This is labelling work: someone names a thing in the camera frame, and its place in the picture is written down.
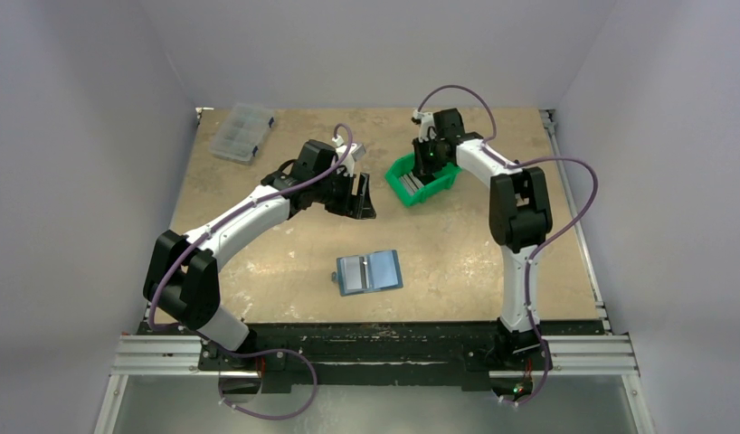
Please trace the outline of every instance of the clear plastic container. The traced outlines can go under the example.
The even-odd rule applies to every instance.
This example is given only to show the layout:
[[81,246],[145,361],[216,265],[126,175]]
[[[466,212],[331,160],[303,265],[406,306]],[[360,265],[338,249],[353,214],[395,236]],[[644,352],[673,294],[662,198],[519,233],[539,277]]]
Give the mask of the clear plastic container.
[[252,164],[274,125],[274,110],[236,104],[210,144],[214,156],[244,165]]

